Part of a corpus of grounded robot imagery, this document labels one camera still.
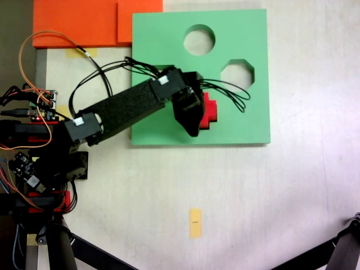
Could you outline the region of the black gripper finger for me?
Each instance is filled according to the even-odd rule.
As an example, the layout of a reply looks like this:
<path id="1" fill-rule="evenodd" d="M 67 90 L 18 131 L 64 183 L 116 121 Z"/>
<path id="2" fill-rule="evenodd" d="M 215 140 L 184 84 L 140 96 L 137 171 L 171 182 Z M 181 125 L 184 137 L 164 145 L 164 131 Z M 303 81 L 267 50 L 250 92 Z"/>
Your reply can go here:
<path id="1" fill-rule="evenodd" d="M 197 137 L 200 132 L 200 122 L 204 116 L 204 109 L 191 108 L 188 110 L 174 109 L 174 117 L 191 137 Z"/>

